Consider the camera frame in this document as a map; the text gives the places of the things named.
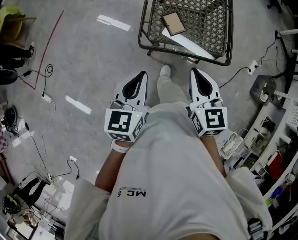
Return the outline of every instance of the white paper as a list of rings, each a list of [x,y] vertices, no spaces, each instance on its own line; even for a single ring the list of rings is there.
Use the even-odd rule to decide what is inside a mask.
[[[104,16],[104,15],[99,15],[98,19],[97,19],[98,22],[101,22],[103,24],[106,24],[106,25],[112,25],[112,26],[115,26],[119,29],[122,29],[124,31],[129,31],[129,29],[131,28],[131,26],[127,25],[127,24],[124,24],[122,22],[119,22],[119,21],[116,21],[115,19],[112,19],[112,18],[109,18],[107,16]]]
[[[170,36],[168,30],[166,28],[164,28],[162,31],[162,35],[173,40],[174,42],[177,42],[178,44],[180,44],[184,48],[188,49],[189,51],[193,52],[197,56],[204,57],[204,58],[207,58],[210,60],[214,60],[214,57],[211,54],[209,54],[207,51],[205,51],[204,49],[199,47],[197,44],[191,42],[190,40],[188,40],[186,37],[182,36],[181,34],[176,34],[174,36]]]

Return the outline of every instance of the black cable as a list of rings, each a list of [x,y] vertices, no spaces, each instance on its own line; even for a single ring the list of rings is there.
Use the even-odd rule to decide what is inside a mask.
[[[260,62],[261,62],[260,66],[262,66],[262,59],[267,55],[268,50],[275,44],[276,41],[277,41],[277,39],[276,39],[276,37],[275,37],[275,38],[274,38],[274,42],[273,42],[273,44],[271,44],[269,47],[267,47],[267,50],[265,51],[264,56],[260,58]]]
[[[275,67],[277,68],[277,71],[278,71],[280,74],[282,74],[282,72],[279,71],[279,69],[278,69],[278,47],[275,46],[275,49],[277,50],[277,59],[276,59],[276,61],[275,61]]]
[[[29,130],[28,130],[28,132],[30,133],[30,136],[31,136],[31,138],[33,139],[33,142],[34,142],[34,144],[35,144],[35,147],[37,148],[37,151],[38,151],[39,157],[40,157],[40,159],[41,159],[41,161],[42,161],[42,163],[43,163],[43,165],[44,165],[44,168],[45,168],[46,170],[48,170],[48,169],[47,169],[47,167],[45,166],[45,163],[44,163],[44,161],[43,161],[42,157],[41,157],[41,154],[40,154],[40,152],[39,152],[39,149],[38,149],[37,143],[35,142],[35,140],[34,140],[33,136],[31,135],[31,132],[30,132]]]
[[[77,169],[78,169],[78,176],[77,176],[77,178],[76,178],[75,180],[79,179],[79,177],[80,177],[79,167],[78,167],[77,164],[76,164],[73,160],[71,160],[71,159],[68,159],[68,160],[67,160],[67,164],[68,164],[68,166],[70,167],[70,172],[69,172],[69,173],[65,173],[65,174],[60,174],[60,175],[55,176],[55,177],[53,177],[53,178],[57,178],[57,177],[60,177],[60,176],[69,175],[69,174],[72,173],[72,167],[69,165],[69,161],[73,162],[73,163],[75,164],[75,166],[77,167]]]
[[[44,97],[44,92],[45,92],[45,87],[47,85],[47,78],[50,78],[53,74],[53,65],[52,64],[49,64],[48,66],[45,67],[45,70],[44,70],[44,74],[41,74],[40,72],[38,71],[35,71],[35,70],[29,70],[27,71],[26,73],[18,76],[19,78],[20,77],[27,77],[28,75],[30,75],[32,72],[35,72],[37,74],[39,74],[40,76],[44,77],[44,89],[43,89],[43,93],[42,93],[42,97]]]
[[[44,213],[43,213],[43,215],[48,211],[48,209],[49,209],[49,204],[50,204],[50,201],[51,201],[51,199],[49,199],[49,201],[48,201],[48,205],[47,205],[47,208],[45,209],[45,211],[44,211]]]
[[[49,64],[44,71],[44,89],[43,89],[43,93],[42,93],[42,97],[44,97],[44,92],[45,92],[45,87],[47,85],[47,78],[51,77],[53,74],[53,65]]]
[[[31,174],[38,174],[41,178],[43,178],[42,176],[41,176],[41,174],[40,173],[38,173],[38,172],[35,172],[35,171],[33,171],[33,172],[30,172],[23,180],[22,180],[22,182],[21,183],[23,183]]]
[[[235,73],[235,75],[229,80],[229,81],[227,81],[224,85],[222,85],[222,86],[220,86],[219,87],[219,89],[221,89],[223,86],[225,86],[225,85],[227,85],[241,70],[244,70],[244,69],[249,69],[248,67],[243,67],[243,68],[241,68],[241,69],[239,69],[239,71],[237,71],[236,73]]]
[[[51,199],[49,198],[48,201],[45,199],[44,202],[42,203],[42,207],[40,209],[40,212],[43,211],[44,207],[46,206],[46,204],[50,201]]]
[[[47,211],[47,214],[50,214],[51,215],[51,213],[53,213],[55,211],[55,209],[58,209],[58,207],[55,207],[51,212],[48,212]]]

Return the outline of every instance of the power strip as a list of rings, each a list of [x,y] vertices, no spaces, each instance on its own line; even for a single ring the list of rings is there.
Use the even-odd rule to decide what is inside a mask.
[[[257,62],[255,60],[252,61],[251,65],[247,68],[248,75],[251,76],[257,68],[259,68]]]
[[[48,103],[51,103],[51,101],[52,101],[52,98],[45,93],[41,96],[41,98]]]

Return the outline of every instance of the hand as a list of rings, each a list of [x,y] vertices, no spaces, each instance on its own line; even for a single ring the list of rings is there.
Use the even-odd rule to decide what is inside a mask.
[[[131,143],[131,142],[125,142],[125,141],[121,141],[121,142],[120,142],[120,141],[118,141],[118,140],[117,140],[115,143],[116,143],[118,146],[122,147],[122,148],[127,148],[127,147],[130,148],[130,147],[132,146],[132,144],[133,144],[133,143]]]

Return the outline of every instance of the gray concrete floor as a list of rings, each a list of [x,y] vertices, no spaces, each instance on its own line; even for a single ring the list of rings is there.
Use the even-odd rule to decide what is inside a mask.
[[[36,42],[37,53],[32,70],[38,70],[51,35],[52,29],[64,10],[62,19],[53,35],[46,52],[41,72],[48,64],[53,64],[54,72],[47,80],[46,93],[56,104],[56,113],[49,131],[45,134],[47,167],[52,174],[69,171],[66,160],[77,158],[80,178],[94,182],[109,151],[110,139],[103,132],[105,109],[109,108],[116,85],[131,74],[144,70],[148,73],[148,105],[153,106],[159,99],[156,80],[162,65],[172,68],[173,81],[188,93],[189,70],[195,64],[181,57],[166,53],[147,51],[139,48],[137,36],[144,0],[20,0],[19,7],[28,17],[37,17],[29,25],[27,44]],[[233,0],[234,41],[233,58],[228,67],[220,67],[199,62],[197,68],[208,73],[218,85],[227,82],[242,67],[248,67],[252,60],[259,60],[266,48],[274,41],[275,30],[292,27],[287,10],[277,14],[276,9],[268,10],[268,0]],[[131,26],[128,32],[97,22],[99,15],[105,15]],[[279,43],[276,43],[278,58],[283,58]],[[276,49],[269,49],[266,59],[276,57]],[[278,60],[278,67],[284,70],[284,60]],[[249,90],[258,75],[276,75],[275,60],[264,61],[252,76],[243,70],[228,85],[220,90],[228,108],[229,128],[233,131],[246,128],[257,115],[258,107],[249,96]],[[36,75],[26,79],[34,84]],[[283,89],[283,81],[278,80],[278,90]],[[34,132],[38,148],[44,159],[41,133],[47,128],[53,114],[53,104],[41,99],[44,79],[38,78],[36,90],[18,80],[5,86],[6,98],[15,105],[19,116]],[[69,104],[65,97],[92,109],[87,115]],[[33,165],[39,167],[40,158],[32,139],[20,138],[21,145],[10,143],[8,165],[16,181],[20,182]],[[76,168],[64,179],[75,184]],[[54,197],[54,192],[46,194]],[[56,210],[59,217],[66,213]]]

